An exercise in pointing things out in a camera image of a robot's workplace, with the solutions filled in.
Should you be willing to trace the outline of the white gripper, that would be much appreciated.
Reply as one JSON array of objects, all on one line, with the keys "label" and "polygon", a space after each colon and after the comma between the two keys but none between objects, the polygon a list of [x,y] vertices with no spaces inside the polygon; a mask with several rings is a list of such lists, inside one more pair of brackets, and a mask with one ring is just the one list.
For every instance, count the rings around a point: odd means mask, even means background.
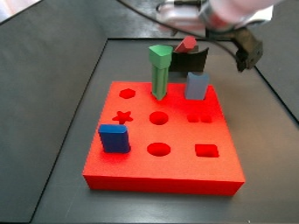
[{"label": "white gripper", "polygon": [[186,32],[204,30],[204,23],[200,19],[204,2],[160,2],[156,5],[156,20],[170,28]]}]

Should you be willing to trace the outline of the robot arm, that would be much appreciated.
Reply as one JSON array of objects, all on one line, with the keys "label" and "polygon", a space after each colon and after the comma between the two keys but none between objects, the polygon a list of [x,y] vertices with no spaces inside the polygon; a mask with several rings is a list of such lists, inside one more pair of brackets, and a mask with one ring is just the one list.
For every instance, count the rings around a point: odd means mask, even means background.
[{"label": "robot arm", "polygon": [[228,32],[272,19],[273,7],[284,0],[164,0],[156,19],[188,32],[208,29]]}]

